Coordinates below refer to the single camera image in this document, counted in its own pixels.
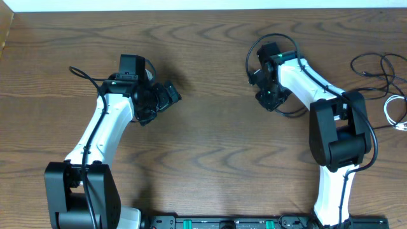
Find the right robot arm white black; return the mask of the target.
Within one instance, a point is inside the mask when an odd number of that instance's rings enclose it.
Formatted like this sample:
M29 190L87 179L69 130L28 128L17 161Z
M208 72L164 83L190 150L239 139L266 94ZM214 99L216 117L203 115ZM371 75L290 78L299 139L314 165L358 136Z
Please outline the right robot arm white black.
M263 45L257 56L261 69L249 81L259 86L258 102L275 111L294 94L308 110L310 151L321 172L314 213L321 226L342 226L349 218L351 170L371 149L364 97L330 84L304 57L282 53L276 43Z

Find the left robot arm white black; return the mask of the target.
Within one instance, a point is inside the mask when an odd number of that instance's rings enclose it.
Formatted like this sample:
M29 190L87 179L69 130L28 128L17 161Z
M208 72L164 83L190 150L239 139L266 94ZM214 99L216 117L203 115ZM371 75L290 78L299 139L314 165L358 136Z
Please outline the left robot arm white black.
M181 95L171 82L156 82L153 64L139 55L121 55L118 72L105 79L69 71L94 85L97 105L74 149L45 169L52 228L150 228L141 210L121 204L111 166L127 125L147 125Z

